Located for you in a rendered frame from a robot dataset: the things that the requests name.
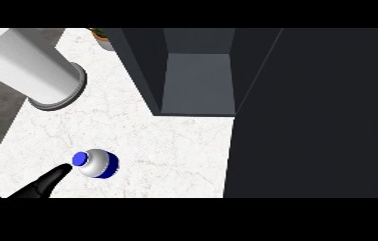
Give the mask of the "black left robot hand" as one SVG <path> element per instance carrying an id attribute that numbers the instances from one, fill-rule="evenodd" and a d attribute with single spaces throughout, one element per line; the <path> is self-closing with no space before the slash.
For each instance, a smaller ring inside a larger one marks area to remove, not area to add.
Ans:
<path id="1" fill-rule="evenodd" d="M 72 166 L 69 164 L 56 166 L 10 195 L 10 198 L 48 198 L 57 183 L 70 170 Z"/>

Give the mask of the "dark grey cabinet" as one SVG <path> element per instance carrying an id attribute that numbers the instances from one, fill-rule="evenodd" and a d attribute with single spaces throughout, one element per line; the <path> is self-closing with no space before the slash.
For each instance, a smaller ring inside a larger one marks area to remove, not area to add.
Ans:
<path id="1" fill-rule="evenodd" d="M 277 28 L 107 28 L 104 33 L 154 116 L 237 114 Z"/>

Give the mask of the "dark grey cabinet door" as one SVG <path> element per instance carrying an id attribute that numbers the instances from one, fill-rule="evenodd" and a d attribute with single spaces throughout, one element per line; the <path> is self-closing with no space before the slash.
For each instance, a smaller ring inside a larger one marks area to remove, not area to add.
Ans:
<path id="1" fill-rule="evenodd" d="M 378 197 L 378 28 L 286 29 L 233 121 L 227 197 Z"/>

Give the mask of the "potted plant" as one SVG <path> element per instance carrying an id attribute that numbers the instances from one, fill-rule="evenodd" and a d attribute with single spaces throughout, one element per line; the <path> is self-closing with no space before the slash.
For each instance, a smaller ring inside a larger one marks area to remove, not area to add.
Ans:
<path id="1" fill-rule="evenodd" d="M 92 37 L 94 37 L 100 47 L 104 50 L 112 51 L 113 47 L 112 47 L 110 41 L 106 37 L 106 34 L 104 34 L 103 30 L 100 28 L 90 28 L 90 32 L 92 34 Z"/>

